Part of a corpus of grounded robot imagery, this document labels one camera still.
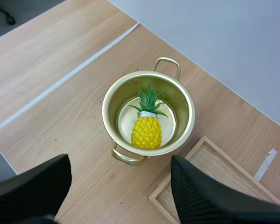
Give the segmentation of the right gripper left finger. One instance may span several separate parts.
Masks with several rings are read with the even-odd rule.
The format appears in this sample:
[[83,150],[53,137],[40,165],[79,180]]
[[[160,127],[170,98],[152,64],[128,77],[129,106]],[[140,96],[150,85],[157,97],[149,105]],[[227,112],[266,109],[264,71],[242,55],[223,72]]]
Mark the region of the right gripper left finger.
[[67,154],[0,182],[0,224],[57,224],[71,183]]

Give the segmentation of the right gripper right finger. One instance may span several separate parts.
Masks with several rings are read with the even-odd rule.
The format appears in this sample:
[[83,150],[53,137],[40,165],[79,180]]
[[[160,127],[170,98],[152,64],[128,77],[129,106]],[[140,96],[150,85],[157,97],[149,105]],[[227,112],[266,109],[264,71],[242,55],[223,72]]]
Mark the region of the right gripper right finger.
[[182,224],[280,224],[280,205],[236,191],[184,157],[171,157],[171,189]]

